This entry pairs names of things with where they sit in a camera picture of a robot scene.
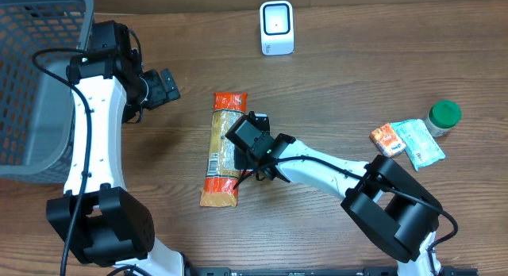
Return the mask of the long orange pasta packet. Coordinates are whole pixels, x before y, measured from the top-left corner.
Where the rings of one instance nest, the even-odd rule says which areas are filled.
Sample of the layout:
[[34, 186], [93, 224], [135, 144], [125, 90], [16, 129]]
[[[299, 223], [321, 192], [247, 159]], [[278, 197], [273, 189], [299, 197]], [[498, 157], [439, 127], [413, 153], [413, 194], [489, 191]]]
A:
[[206, 180], [201, 189], [201, 207], [236, 207], [241, 173], [235, 168], [235, 145], [225, 134], [247, 109], [248, 94], [215, 92]]

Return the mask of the teal wet wipes pack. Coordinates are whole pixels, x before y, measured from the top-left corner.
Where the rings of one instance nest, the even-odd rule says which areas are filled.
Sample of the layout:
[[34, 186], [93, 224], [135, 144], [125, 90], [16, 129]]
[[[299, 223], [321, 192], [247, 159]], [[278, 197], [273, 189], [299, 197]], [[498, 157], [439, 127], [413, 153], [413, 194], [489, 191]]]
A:
[[391, 127], [406, 144], [406, 154], [416, 171], [445, 158], [444, 152], [430, 135], [423, 120], [393, 122]]

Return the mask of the green lid spice jar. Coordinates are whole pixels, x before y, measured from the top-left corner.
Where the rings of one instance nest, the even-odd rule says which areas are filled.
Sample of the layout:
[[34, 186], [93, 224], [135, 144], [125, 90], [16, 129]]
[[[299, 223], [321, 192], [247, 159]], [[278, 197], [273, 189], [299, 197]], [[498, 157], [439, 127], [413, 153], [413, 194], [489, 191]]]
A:
[[461, 118], [462, 111], [458, 104], [451, 100], [440, 100], [430, 108], [424, 123], [431, 136], [440, 137], [456, 126]]

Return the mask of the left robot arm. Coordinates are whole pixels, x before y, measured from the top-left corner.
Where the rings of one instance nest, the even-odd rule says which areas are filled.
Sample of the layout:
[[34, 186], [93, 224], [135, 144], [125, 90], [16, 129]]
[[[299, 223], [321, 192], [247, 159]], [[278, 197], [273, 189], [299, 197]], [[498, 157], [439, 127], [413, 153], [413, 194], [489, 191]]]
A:
[[63, 196], [46, 206], [64, 241], [60, 274], [74, 255], [113, 274], [193, 275], [186, 256], [156, 238], [152, 214], [126, 189], [121, 167], [122, 125], [172, 100], [170, 91], [157, 72], [143, 70], [139, 47], [102, 43], [69, 52], [65, 75], [38, 67], [74, 98], [71, 168]]

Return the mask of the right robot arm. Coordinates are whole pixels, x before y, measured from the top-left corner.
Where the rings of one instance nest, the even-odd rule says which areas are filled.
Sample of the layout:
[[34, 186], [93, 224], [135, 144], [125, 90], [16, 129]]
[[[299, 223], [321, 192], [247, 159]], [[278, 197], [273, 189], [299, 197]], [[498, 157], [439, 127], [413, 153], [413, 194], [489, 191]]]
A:
[[262, 135], [249, 154], [269, 178], [301, 183], [337, 197], [364, 235], [395, 259], [400, 275], [438, 275], [441, 203], [394, 160], [370, 163], [326, 155], [292, 136]]

